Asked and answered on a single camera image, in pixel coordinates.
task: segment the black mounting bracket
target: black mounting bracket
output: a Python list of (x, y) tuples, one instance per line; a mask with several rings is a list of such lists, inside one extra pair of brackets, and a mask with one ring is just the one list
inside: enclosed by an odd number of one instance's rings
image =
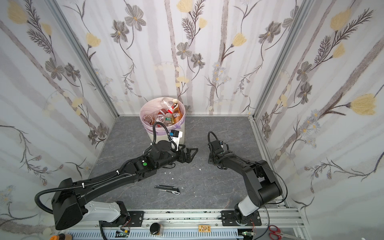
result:
[[(252, 217), (252, 221), (250, 220), (245, 226), (252, 226), (252, 222), (255, 226), (262, 225), (259, 211), (255, 211), (253, 214), (254, 216)], [(219, 219), (221, 219), (224, 227), (239, 226), (239, 224), (236, 222), (235, 211), (233, 210), (221, 211), (221, 218)]]

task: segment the gray marble floor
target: gray marble floor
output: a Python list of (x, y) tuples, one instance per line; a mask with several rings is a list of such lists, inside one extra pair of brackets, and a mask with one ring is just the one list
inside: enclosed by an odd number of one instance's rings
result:
[[(261, 159), (247, 117), (187, 117), (185, 145), (198, 147), (192, 163), (176, 162), (173, 169), (159, 169), (140, 182), (110, 191), (96, 201), (124, 201), (128, 209), (225, 209), (233, 208), (246, 196), (243, 178), (233, 170), (208, 164), (207, 133), (212, 130), (230, 150), (247, 159)], [(91, 177), (118, 168), (138, 157), (150, 144), (138, 117), (119, 117), (110, 133)], [(155, 185), (180, 189), (180, 195), (155, 190)]]

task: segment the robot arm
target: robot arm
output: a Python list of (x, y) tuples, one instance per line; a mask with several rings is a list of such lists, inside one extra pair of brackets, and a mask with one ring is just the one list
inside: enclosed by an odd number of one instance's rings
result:
[[(210, 141), (210, 134), (215, 137), (214, 141)], [(257, 209), (283, 193), (266, 161), (251, 161), (233, 154), (228, 144), (219, 141), (212, 131), (208, 133), (208, 142), (210, 149), (208, 163), (220, 169), (230, 168), (244, 178), (248, 195), (235, 206), (235, 217), (239, 224), (247, 223)]]
[[(172, 140), (152, 143), (143, 155), (126, 161), (118, 170), (95, 178), (77, 182), (73, 182), (71, 178), (65, 179), (58, 188), (39, 192), (35, 196), (35, 202), (41, 209), (53, 214), (57, 230), (72, 227), (83, 218), (83, 221), (105, 220), (114, 222), (116, 226), (122, 225), (129, 217), (123, 202), (107, 204), (92, 200), (123, 185), (150, 177), (156, 174), (159, 168), (175, 161), (190, 163), (198, 151), (197, 148), (186, 148), (181, 144), (175, 151), (171, 144), (175, 146)], [(55, 194), (51, 201), (52, 209), (49, 209), (42, 204), (40, 196), (51, 192)]]

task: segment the yellow flower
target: yellow flower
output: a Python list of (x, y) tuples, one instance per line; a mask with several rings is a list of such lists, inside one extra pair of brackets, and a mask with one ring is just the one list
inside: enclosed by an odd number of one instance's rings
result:
[(87, 33), (86, 39), (87, 39), (88, 45), (90, 45), (91, 47), (97, 47), (100, 45), (100, 42), (101, 42), (101, 39), (98, 39), (92, 33)]
[(350, 15), (351, 9), (336, 14), (336, 16), (331, 19), (331, 28), (335, 31), (339, 31), (348, 22)]
[(283, 107), (287, 106), (287, 96), (286, 95), (281, 95), (279, 100), (277, 100), (277, 105), (280, 105), (280, 103), (283, 103)]
[(52, 104), (48, 104), (47, 109), (49, 111), (53, 111), (55, 109), (55, 106), (53, 106)]
[(192, 10), (192, 0), (180, 0), (176, 7), (182, 13), (188, 13)]
[(359, 115), (373, 115), (376, 113), (374, 111), (374, 108), (376, 107), (375, 102), (375, 96), (370, 93), (356, 98), (348, 107)]
[(83, 103), (82, 98), (75, 98), (72, 102), (72, 107), (77, 108), (82, 103)]
[(176, 80), (178, 80), (179, 82), (185, 82), (185, 83), (189, 82), (189, 79), (184, 76), (177, 77)]
[(199, 28), (204, 28), (206, 25), (207, 25), (207, 20), (205, 20), (204, 18), (200, 18), (199, 19)]
[(49, 36), (52, 36), (51, 25), (46, 24), (46, 23), (42, 23), (41, 26), (43, 27), (46, 34), (48, 34)]
[(235, 47), (243, 45), (247, 40), (245, 39), (245, 36), (241, 33), (236, 34), (235, 38), (233, 39), (232, 45)]
[(339, 46), (336, 48), (336, 50), (333, 52), (333, 57), (338, 58), (344, 55), (345, 53), (345, 48), (344, 44), (340, 43)]
[(15, 1), (9, 1), (8, 17), (12, 22), (17, 24), (26, 23), (28, 20), (23, 8)]

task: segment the sticker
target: sticker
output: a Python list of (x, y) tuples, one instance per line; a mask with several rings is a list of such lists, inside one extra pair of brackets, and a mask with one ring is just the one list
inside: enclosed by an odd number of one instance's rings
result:
[(199, 232), (211, 232), (210, 225), (199, 225)]

